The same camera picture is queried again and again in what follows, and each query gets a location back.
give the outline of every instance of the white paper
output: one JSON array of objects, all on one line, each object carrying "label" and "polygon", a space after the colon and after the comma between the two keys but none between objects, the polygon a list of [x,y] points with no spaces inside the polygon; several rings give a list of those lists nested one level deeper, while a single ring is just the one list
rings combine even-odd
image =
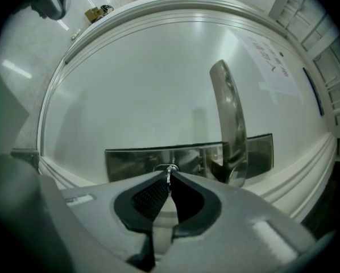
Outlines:
[{"label": "white paper", "polygon": [[270,89],[288,95],[300,95],[290,70],[270,40],[250,32],[234,34],[251,55]]}]

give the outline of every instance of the silver lever handle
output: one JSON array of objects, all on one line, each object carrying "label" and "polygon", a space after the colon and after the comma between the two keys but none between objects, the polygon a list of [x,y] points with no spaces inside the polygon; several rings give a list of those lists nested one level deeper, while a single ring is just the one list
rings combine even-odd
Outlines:
[{"label": "silver lever handle", "polygon": [[227,64],[220,60],[210,69],[221,123],[223,165],[211,161],[218,181],[241,187],[247,173],[247,135],[241,101]]}]

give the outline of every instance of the paper sign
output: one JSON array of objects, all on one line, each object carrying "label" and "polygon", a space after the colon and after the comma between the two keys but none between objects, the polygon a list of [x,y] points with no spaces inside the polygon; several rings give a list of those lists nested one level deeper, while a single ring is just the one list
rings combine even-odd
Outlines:
[{"label": "paper sign", "polygon": [[290,70],[270,40],[253,33],[237,32],[234,34],[251,55],[270,89],[289,95],[300,95]]}]

